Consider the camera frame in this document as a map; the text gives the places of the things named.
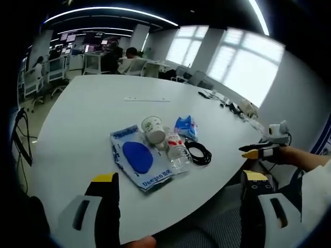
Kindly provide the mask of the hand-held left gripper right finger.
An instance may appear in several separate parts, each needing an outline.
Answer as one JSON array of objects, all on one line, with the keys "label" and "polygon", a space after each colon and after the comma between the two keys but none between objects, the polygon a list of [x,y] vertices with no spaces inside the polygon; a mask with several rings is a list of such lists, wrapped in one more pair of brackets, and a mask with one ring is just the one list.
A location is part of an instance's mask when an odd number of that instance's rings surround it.
[{"label": "hand-held left gripper right finger", "polygon": [[296,247],[303,240],[302,179],[275,190],[268,178],[243,170],[241,247]]}]

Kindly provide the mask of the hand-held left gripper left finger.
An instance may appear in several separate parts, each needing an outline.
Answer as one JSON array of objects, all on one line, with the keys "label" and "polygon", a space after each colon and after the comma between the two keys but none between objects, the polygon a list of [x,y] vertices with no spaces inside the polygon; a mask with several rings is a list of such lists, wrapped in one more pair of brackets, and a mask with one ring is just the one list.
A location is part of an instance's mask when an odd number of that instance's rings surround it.
[{"label": "hand-held left gripper left finger", "polygon": [[101,174],[58,218],[59,244],[120,244],[118,173]]}]

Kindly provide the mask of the person's left hand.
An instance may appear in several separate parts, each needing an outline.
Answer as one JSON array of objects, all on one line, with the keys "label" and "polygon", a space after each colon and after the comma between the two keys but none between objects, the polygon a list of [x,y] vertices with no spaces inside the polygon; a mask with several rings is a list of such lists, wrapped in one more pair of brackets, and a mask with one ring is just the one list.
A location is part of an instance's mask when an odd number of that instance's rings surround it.
[{"label": "person's left hand", "polygon": [[134,247],[155,248],[157,241],[153,236],[146,236],[132,244]]}]

